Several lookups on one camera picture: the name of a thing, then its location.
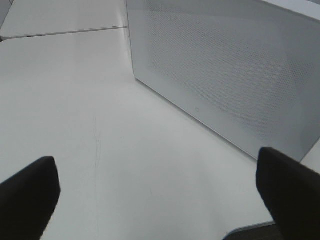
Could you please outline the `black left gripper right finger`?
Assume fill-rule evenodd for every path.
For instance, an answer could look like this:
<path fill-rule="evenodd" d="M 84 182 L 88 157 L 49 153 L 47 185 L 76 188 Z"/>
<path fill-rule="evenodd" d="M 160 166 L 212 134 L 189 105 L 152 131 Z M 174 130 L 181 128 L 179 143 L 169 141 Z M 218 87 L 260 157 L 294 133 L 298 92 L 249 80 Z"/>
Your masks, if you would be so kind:
<path fill-rule="evenodd" d="M 271 147 L 258 153 L 255 184 L 273 222 L 238 228 L 226 240 L 318 240 L 320 175 Z"/>

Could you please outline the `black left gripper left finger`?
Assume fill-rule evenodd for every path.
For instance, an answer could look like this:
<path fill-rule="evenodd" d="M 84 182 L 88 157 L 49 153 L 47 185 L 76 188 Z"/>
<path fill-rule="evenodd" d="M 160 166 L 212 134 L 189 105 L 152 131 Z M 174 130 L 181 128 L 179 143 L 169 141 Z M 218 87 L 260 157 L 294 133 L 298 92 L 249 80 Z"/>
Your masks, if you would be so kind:
<path fill-rule="evenodd" d="M 0 184 L 0 238 L 39 240 L 61 194 L 55 159 L 44 156 Z"/>

